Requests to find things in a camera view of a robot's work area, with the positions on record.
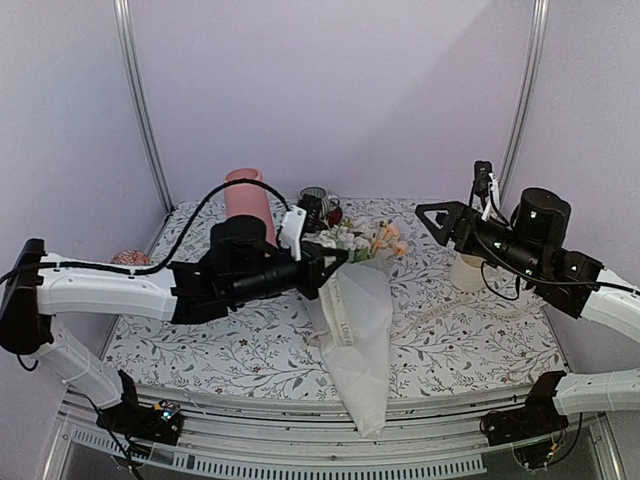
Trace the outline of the cream printed ribbon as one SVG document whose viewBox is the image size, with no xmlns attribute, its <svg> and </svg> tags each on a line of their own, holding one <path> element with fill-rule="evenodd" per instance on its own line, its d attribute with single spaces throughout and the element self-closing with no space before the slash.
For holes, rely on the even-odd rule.
<svg viewBox="0 0 640 480">
<path fill-rule="evenodd" d="M 389 380 L 433 390 L 531 384 L 562 363 L 542 305 L 527 293 L 507 301 L 482 290 L 427 310 L 401 307 L 393 311 Z"/>
</svg>

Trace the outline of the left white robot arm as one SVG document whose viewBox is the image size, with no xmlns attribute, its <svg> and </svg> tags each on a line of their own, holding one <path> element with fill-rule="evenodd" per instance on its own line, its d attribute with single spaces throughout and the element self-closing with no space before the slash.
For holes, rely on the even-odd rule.
<svg viewBox="0 0 640 480">
<path fill-rule="evenodd" d="M 289 290 L 314 300 L 349 254 L 303 240 L 302 228 L 297 213 L 287 213 L 273 246 L 262 220 L 232 217 L 211 228 L 209 249 L 199 261 L 166 260 L 143 269 L 72 261 L 46 253 L 43 240 L 30 239 L 14 268 L 1 278 L 1 347 L 43 362 L 108 410 L 126 433 L 141 433 L 149 415 L 138 404 L 133 380 L 105 366 L 55 325 L 54 316 L 130 315 L 197 325 Z"/>
</svg>

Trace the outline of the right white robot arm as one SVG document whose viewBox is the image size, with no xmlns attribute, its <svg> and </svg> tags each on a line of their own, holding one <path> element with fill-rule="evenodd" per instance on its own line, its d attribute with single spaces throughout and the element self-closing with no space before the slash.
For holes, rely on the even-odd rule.
<svg viewBox="0 0 640 480">
<path fill-rule="evenodd" d="M 564 248 L 571 207 L 558 195 L 537 187 L 525 189 L 510 225 L 484 219 L 459 201 L 421 204 L 415 214 L 438 244 L 452 244 L 460 254 L 510 272 L 570 317 L 638 340 L 638 287 L 591 256 Z M 516 422 L 527 436 L 539 435 L 556 415 L 636 410 L 639 372 L 549 372 L 536 382 L 526 404 Z"/>
</svg>

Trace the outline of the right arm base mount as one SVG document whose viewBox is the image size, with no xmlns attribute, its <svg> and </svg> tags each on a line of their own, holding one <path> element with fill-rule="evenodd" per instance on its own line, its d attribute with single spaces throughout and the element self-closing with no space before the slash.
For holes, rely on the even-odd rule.
<svg viewBox="0 0 640 480">
<path fill-rule="evenodd" d="M 523 406 L 484 415 L 479 429 L 489 445 L 528 440 L 566 429 L 568 417 L 560 414 L 553 402 L 559 382 L 566 376 L 564 371 L 546 372 L 534 383 Z"/>
</svg>

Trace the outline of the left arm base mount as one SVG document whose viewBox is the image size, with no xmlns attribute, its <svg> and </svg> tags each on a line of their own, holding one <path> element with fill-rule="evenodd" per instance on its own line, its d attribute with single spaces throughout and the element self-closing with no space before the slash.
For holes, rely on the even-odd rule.
<svg viewBox="0 0 640 480">
<path fill-rule="evenodd" d="M 123 388 L 120 401 L 115 406 L 98 409 L 96 425 L 127 439 L 176 446 L 184 423 L 180 406 L 168 400 L 143 406 L 134 380 L 123 370 L 119 370 L 118 375 Z"/>
</svg>

